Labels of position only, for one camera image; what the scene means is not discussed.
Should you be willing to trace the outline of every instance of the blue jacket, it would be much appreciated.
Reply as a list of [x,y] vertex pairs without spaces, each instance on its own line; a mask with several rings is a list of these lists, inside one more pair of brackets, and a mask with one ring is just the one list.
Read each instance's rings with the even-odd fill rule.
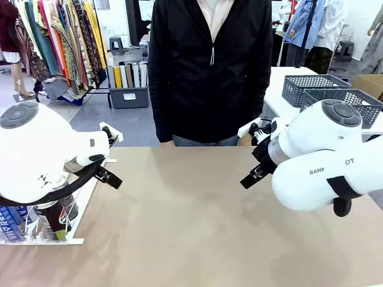
[[[311,7],[312,7],[312,0],[301,1],[286,31],[285,41],[290,42],[294,45],[297,45],[298,47],[302,46],[303,37],[305,36],[307,20],[310,14]],[[318,32],[321,26],[323,11],[324,11],[324,0],[318,0],[317,7],[315,8],[314,17],[312,18],[310,33],[307,38],[307,43],[305,47],[306,49],[311,49],[318,38]],[[290,31],[292,29],[295,30],[295,34],[294,34],[294,37],[290,39]]]

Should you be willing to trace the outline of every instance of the cardboard box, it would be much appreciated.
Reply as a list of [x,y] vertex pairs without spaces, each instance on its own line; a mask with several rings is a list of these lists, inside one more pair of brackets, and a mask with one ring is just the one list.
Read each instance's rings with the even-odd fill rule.
[[359,75],[351,87],[362,90],[383,102],[383,75]]

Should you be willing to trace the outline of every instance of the wire basket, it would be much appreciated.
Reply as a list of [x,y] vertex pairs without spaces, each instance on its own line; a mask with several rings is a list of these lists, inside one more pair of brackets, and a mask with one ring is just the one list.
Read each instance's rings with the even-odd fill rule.
[[309,106],[320,100],[336,99],[342,100],[352,105],[358,110],[363,119],[363,129],[369,129],[374,124],[379,113],[383,109],[383,103],[361,90],[305,90],[300,112],[303,112]]
[[350,84],[333,75],[286,76],[282,97],[293,107],[300,108],[305,89],[350,88]]

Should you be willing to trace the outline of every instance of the can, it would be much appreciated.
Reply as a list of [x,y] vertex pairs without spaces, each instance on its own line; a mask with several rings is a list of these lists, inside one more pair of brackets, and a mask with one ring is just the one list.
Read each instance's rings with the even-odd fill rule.
[[[53,240],[65,240],[66,231],[66,211],[61,201],[51,201],[36,205],[39,218],[46,228],[51,229]],[[68,231],[72,229],[68,222]]]
[[[66,177],[61,176],[59,181],[56,184],[56,188],[53,188],[52,191],[60,190],[63,187],[66,187],[68,185],[68,181],[66,180]],[[63,199],[60,199],[62,205],[64,205],[65,211],[67,214],[69,214],[69,220],[73,220],[78,215],[78,206],[76,201],[74,200],[73,194],[70,196],[64,197]]]
[[9,242],[24,240],[25,224],[16,207],[0,206],[0,228]]
[[35,222],[38,218],[33,206],[17,206],[16,209],[27,225]]
[[60,199],[60,201],[62,205],[64,205],[65,211],[69,214],[69,220],[75,219],[78,215],[78,206],[76,201],[74,200],[73,194],[64,197],[63,199]]

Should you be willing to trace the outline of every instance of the beige tabletop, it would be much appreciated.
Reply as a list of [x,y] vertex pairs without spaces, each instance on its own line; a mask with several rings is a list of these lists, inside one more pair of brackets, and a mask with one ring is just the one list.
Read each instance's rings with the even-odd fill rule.
[[0,286],[366,286],[383,282],[383,214],[280,205],[270,176],[245,191],[251,148],[114,148],[81,246],[1,246]]

